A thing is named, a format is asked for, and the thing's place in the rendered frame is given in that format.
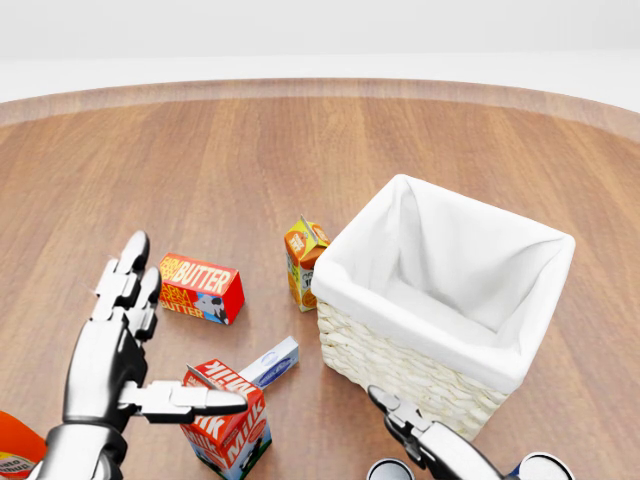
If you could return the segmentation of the red butter box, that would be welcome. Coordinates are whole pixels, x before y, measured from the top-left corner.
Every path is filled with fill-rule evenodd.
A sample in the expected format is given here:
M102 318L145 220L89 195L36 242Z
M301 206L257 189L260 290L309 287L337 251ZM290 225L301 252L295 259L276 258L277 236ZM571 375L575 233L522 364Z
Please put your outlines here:
M159 264L165 309L232 325L245 296L238 270L167 253Z

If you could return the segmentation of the red milk carton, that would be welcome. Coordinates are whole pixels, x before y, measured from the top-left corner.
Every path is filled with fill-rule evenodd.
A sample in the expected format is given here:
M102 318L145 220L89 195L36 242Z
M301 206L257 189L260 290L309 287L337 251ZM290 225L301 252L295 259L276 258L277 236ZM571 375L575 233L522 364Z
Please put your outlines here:
M223 480L243 480L272 442L263 391L218 359L196 370L215 386L242 394L244 412L197 416L181 427L196 456Z

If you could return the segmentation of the wicker basket with white liner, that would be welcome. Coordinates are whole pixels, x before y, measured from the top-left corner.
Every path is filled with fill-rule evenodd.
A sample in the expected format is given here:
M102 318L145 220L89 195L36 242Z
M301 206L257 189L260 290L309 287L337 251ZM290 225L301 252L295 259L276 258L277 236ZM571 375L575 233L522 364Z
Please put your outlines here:
M316 263L323 360L473 439L526 377L574 250L567 233L396 175Z

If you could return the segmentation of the orange juice carton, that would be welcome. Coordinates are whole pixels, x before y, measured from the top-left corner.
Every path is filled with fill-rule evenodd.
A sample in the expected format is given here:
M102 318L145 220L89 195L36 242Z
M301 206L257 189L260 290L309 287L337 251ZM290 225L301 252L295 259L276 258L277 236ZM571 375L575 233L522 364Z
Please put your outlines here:
M314 266L330 245L323 228L303 215L284 235L288 284L301 312L316 308L317 299L311 291Z

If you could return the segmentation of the round silver-topped tin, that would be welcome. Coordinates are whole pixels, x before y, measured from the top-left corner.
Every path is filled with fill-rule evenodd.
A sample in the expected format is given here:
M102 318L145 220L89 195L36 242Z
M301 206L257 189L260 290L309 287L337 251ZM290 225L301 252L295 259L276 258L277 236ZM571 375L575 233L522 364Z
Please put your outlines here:
M365 480L416 480L410 467L396 458L377 460L367 472Z
M576 480L569 467L547 452L531 452L512 470L519 480Z

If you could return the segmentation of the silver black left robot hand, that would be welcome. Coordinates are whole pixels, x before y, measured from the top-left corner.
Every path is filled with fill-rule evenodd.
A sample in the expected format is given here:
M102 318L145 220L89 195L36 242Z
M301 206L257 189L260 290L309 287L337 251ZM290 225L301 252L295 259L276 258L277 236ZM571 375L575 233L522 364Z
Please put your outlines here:
M110 259L95 289L93 311L76 341L70 362L63 421L124 430L135 415L151 423L188 424L198 416L244 412L248 400L211 385L179 381L144 384L143 344L153 338L161 290L157 268L146 266L150 240L136 231L118 258Z

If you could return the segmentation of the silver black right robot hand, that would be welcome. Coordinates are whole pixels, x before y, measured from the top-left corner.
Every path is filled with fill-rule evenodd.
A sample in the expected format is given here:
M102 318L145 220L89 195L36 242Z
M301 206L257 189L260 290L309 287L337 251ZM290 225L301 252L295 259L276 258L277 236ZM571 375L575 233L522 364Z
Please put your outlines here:
M369 385L369 398L384 413L384 424L408 457L435 480L519 480L499 472L471 443L439 421L427 420L418 406Z

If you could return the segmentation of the red ketchup bottle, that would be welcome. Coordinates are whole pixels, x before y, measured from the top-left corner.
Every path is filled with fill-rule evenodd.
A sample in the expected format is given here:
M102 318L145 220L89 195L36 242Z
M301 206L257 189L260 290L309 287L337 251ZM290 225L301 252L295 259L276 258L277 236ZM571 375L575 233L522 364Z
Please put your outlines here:
M0 480L25 480L46 450L40 435L0 410Z

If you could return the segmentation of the white blue cream cheese box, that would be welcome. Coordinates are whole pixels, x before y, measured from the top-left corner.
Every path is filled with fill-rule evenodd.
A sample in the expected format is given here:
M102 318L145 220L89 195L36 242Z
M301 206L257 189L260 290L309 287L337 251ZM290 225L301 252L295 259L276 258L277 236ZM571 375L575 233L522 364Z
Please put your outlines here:
M292 336L288 336L241 370L239 375L244 380L264 390L280 376L296 366L298 361L298 342Z

